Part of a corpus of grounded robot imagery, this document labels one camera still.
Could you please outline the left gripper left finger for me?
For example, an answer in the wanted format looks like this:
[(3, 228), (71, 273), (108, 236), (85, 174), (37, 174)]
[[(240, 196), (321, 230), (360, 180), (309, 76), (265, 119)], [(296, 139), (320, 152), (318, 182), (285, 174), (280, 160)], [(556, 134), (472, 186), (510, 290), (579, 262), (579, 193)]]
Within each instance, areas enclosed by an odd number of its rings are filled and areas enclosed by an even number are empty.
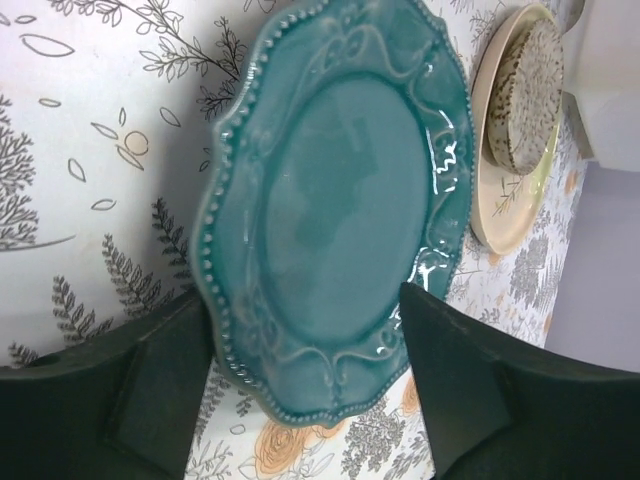
[(4, 479), (181, 479), (212, 340), (190, 290), (153, 313), (1, 370)]

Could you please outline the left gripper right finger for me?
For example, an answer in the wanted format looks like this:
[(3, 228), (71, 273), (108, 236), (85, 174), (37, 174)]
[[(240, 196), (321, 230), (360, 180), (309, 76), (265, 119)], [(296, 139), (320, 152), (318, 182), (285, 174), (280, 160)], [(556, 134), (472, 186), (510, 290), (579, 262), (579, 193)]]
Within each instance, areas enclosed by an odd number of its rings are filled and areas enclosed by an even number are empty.
[(439, 479), (635, 479), (639, 377), (554, 354), (400, 289)]

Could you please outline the dark teal scalloped plate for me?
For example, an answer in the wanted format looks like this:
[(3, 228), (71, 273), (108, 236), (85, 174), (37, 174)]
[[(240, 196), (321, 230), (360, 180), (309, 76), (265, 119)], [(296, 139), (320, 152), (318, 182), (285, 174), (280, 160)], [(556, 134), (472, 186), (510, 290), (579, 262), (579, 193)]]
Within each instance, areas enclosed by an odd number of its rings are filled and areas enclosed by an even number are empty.
[(421, 1), (273, 15), (212, 131), (191, 235), (220, 369), (287, 426), (332, 427), (406, 371), (399, 290), (449, 290), (475, 133), (445, 21)]

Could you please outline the speckled grey stoneware plate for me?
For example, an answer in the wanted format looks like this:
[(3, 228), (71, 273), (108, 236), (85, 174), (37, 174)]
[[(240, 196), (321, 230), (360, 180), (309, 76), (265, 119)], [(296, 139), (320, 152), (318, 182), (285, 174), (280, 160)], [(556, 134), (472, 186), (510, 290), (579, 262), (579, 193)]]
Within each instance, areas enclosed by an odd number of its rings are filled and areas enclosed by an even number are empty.
[(563, 75), (560, 32), (540, 18), (515, 38), (496, 74), (486, 132), (497, 165), (521, 176), (535, 170), (559, 115)]

